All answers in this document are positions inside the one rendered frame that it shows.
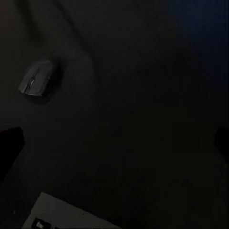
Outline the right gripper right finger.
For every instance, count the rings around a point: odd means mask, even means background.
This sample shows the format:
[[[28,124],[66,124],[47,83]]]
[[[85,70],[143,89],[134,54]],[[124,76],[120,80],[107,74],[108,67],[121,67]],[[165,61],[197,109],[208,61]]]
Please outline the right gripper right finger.
[[[229,165],[229,129],[224,127],[218,127],[214,144],[218,151],[222,154],[227,164]]]

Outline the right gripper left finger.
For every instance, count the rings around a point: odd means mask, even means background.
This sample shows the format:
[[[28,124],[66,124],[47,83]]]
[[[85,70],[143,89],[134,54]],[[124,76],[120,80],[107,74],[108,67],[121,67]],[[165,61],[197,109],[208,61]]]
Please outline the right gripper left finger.
[[[0,184],[25,145],[21,127],[0,132]]]

